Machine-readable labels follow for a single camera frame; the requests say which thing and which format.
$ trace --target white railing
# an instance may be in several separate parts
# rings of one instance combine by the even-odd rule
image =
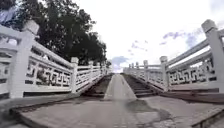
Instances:
[[[219,88],[224,92],[224,30],[219,31],[211,20],[206,20],[202,28],[206,39],[185,53],[170,61],[162,56],[160,65],[150,66],[147,61],[143,66],[132,64],[124,73],[150,82],[163,91]]]
[[[38,42],[39,26],[29,21],[22,32],[0,26],[0,94],[11,98],[26,92],[80,93],[107,75],[106,66],[78,66],[78,58],[64,60]]]

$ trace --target wet pavement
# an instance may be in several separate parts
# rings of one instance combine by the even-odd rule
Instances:
[[[177,122],[184,128],[185,119],[217,107],[223,106],[160,96],[136,98],[123,76],[115,74],[101,100],[77,98],[21,113],[52,128],[170,128]]]

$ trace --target paving slab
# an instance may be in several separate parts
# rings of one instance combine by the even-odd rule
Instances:
[[[21,114],[50,128],[188,128],[223,108],[161,96],[137,99],[123,76],[115,74],[104,100],[71,100]]]

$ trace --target overcast sky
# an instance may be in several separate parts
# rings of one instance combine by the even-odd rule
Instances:
[[[130,63],[172,59],[205,37],[201,24],[224,24],[224,0],[74,0],[97,22],[115,72]]]

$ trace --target bridge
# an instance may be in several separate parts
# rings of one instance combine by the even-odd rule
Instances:
[[[221,128],[224,126],[224,30],[206,20],[206,39],[161,64],[68,62],[22,32],[0,26],[0,127]]]

